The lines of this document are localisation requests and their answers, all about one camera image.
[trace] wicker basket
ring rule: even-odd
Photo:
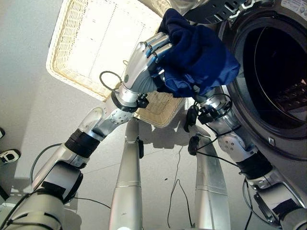
[[[52,36],[46,67],[55,78],[105,101],[111,92],[99,73],[110,70],[121,77],[138,42],[152,36],[161,18],[137,0],[64,0]],[[104,76],[115,88],[118,79]],[[152,92],[149,105],[135,117],[165,127],[184,100]]]

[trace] cable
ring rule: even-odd
[[[107,208],[111,209],[110,206],[108,206],[108,205],[106,205],[106,204],[104,204],[104,203],[101,203],[101,202],[99,202],[99,201],[96,201],[96,200],[92,200],[92,199],[88,199],[88,198],[81,198],[81,197],[74,197],[74,198],[75,198],[75,199],[80,199],[80,200],[89,200],[89,201],[93,201],[93,202],[95,202],[95,203],[99,203],[99,204],[101,204],[101,205],[103,205],[103,206],[106,206]]]
[[[102,80],[102,75],[104,75],[105,73],[111,73],[111,74],[117,76],[118,79],[119,79],[119,81],[120,81],[120,83],[122,83],[122,80],[121,80],[120,76],[119,76],[118,74],[112,72],[112,71],[102,71],[102,72],[99,74],[99,79],[100,79],[100,82],[103,84],[103,86],[105,86],[108,90],[111,90],[112,92],[119,94],[118,91],[116,91],[115,89],[111,89],[110,87],[108,87],[108,86],[104,83],[104,81]]]
[[[170,214],[170,210],[171,210],[171,205],[172,205],[172,196],[173,196],[173,193],[174,193],[174,190],[176,188],[176,185],[177,185],[177,182],[179,182],[179,186],[184,194],[184,196],[186,197],[186,201],[187,201],[187,206],[188,206],[188,214],[189,214],[189,221],[190,221],[190,225],[192,227],[192,221],[191,221],[191,214],[190,214],[190,208],[189,208],[189,201],[188,201],[188,197],[187,197],[187,194],[185,193],[183,187],[181,186],[181,183],[180,183],[180,179],[177,179],[177,174],[178,174],[178,170],[179,170],[179,162],[180,162],[180,152],[181,150],[183,149],[183,146],[181,147],[181,149],[179,150],[178,154],[179,154],[179,159],[178,159],[178,163],[177,163],[177,170],[176,170],[176,174],[175,174],[175,179],[174,179],[174,184],[173,184],[173,188],[172,188],[172,192],[171,192],[171,196],[170,196],[170,199],[169,199],[169,208],[168,208],[168,214],[167,214],[167,225],[168,225],[168,228],[171,228],[170,225],[169,225],[169,214]]]
[[[230,130],[230,131],[227,131],[227,132],[224,132],[224,133],[222,133],[222,134],[216,135],[216,138],[215,138],[214,140],[212,140],[211,142],[209,142],[209,143],[207,143],[207,144],[205,144],[205,145],[199,147],[197,150],[200,150],[200,149],[202,149],[202,148],[204,148],[204,147],[206,147],[206,146],[212,144],[212,143],[215,142],[220,136],[223,136],[223,135],[232,133],[232,132],[238,130],[239,128],[241,128],[241,125],[239,125],[238,127],[234,128],[234,129],[232,129],[232,130]]]
[[[37,156],[37,157],[35,158],[35,160],[34,160],[34,163],[33,163],[32,167],[31,167],[31,170],[30,170],[30,182],[31,182],[31,184],[33,183],[33,171],[34,171],[34,168],[35,168],[35,165],[36,165],[38,159],[39,159],[39,158],[43,155],[43,153],[46,152],[48,149],[50,149],[50,148],[52,148],[52,147],[60,146],[61,144],[62,144],[62,143],[50,145],[50,146],[44,148],[44,149],[38,154],[38,156]]]
[[[243,185],[242,185],[242,193],[243,193],[243,198],[244,198],[244,201],[245,201],[245,204],[247,205],[247,207],[249,208],[249,210],[258,218],[260,219],[262,222],[270,225],[271,227],[274,227],[273,225],[271,225],[269,222],[265,221],[264,219],[262,219],[253,209],[252,207],[249,205],[248,201],[247,201],[247,198],[246,198],[246,194],[245,194],[245,184],[247,184],[247,181],[246,179],[243,181]]]
[[[41,224],[41,223],[30,223],[30,222],[10,222],[9,225],[7,226],[7,228],[10,226],[10,225],[23,225],[23,226],[40,226],[40,227],[43,227],[47,230],[53,230],[53,228],[49,227],[48,225],[46,224]]]
[[[218,136],[219,134],[217,133],[217,131],[215,131],[215,129],[211,128],[209,125],[207,125],[205,123],[205,126],[207,126],[213,133],[215,133],[215,136]]]
[[[199,151],[197,151],[197,153],[199,153],[199,154],[201,154],[201,155],[208,156],[208,157],[213,157],[213,158],[217,158],[217,159],[223,160],[223,161],[225,161],[225,162],[227,162],[227,163],[229,163],[229,164],[231,164],[231,165],[233,165],[233,166],[238,167],[236,164],[234,164],[234,163],[232,163],[232,162],[230,162],[230,161],[228,161],[228,160],[225,160],[224,158],[221,158],[221,157],[218,157],[218,156],[213,156],[213,155],[210,155],[210,154],[207,154],[207,153],[203,153],[203,152],[199,152]]]
[[[229,102],[230,102],[230,106],[229,106],[228,110],[227,110],[226,112],[224,112],[224,113],[223,113],[220,117],[218,117],[216,120],[222,118],[223,116],[226,116],[226,115],[230,112],[230,110],[232,109],[232,105],[233,105],[233,101],[232,101],[231,97],[230,97],[229,95],[227,95],[226,93],[215,93],[215,94],[213,94],[212,96],[208,97],[207,100],[209,100],[209,99],[211,99],[212,97],[217,96],[217,95],[223,95],[223,96],[225,96],[225,97],[228,97]]]
[[[247,189],[248,189],[248,198],[249,198],[249,203],[250,203],[250,208],[253,209],[253,202],[251,200],[251,197],[250,197],[250,191],[249,191],[249,187],[248,187],[248,183],[247,183]],[[252,211],[250,212],[249,214],[249,217],[248,217],[248,220],[246,222],[246,225],[245,225],[245,228],[244,230],[247,230],[248,229],[248,224],[250,222],[250,219],[251,219],[251,216],[253,215]]]
[[[17,204],[12,208],[12,210],[9,212],[9,214],[7,215],[7,217],[4,219],[3,223],[0,226],[0,230],[3,229],[3,227],[5,226],[5,224],[8,222],[9,218],[11,217],[11,215],[13,214],[13,212],[18,208],[18,206],[29,196],[31,195],[31,193],[27,193],[25,194],[18,202]]]
[[[50,146],[44,148],[44,149],[38,154],[38,156],[37,156],[36,159],[34,160],[34,163],[33,163],[32,167],[31,167],[31,171],[30,171],[30,181],[31,181],[31,184],[33,183],[33,171],[34,171],[35,165],[36,165],[37,161],[39,160],[39,158],[40,158],[40,157],[43,155],[43,153],[46,152],[48,149],[50,149],[50,148],[52,148],[52,147],[60,146],[60,145],[61,145],[61,143],[54,144],[54,145],[50,145]],[[82,200],[90,200],[90,201],[99,203],[99,204],[104,205],[104,206],[108,207],[109,209],[111,209],[110,206],[108,206],[108,205],[106,205],[106,204],[104,204],[104,203],[101,203],[101,202],[99,202],[99,201],[96,201],[96,200],[92,200],[92,199],[88,199],[88,198],[81,198],[81,197],[75,197],[75,198],[76,198],[76,199],[82,199]]]

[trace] black rubber joint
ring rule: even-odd
[[[74,153],[89,158],[100,141],[77,129],[65,142],[65,146]]]
[[[129,107],[129,106],[125,106],[125,105],[121,104],[118,101],[114,92],[111,93],[111,98],[112,98],[112,101],[114,102],[114,104],[116,105],[116,107],[119,108],[122,111],[134,113],[138,109],[137,106],[136,107]]]
[[[240,168],[241,172],[249,180],[262,177],[273,168],[270,162],[260,151],[245,159],[244,161],[236,162],[236,164]]]

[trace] blue cloth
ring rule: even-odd
[[[176,10],[168,9],[159,32],[169,34],[174,45],[161,61],[165,86],[160,92],[174,97],[191,97],[193,86],[199,95],[215,86],[227,85],[237,76],[240,65],[215,32],[203,25],[192,26]]]

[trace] washing machine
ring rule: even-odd
[[[141,0],[215,29],[241,65],[222,90],[252,141],[307,194],[306,0]]]

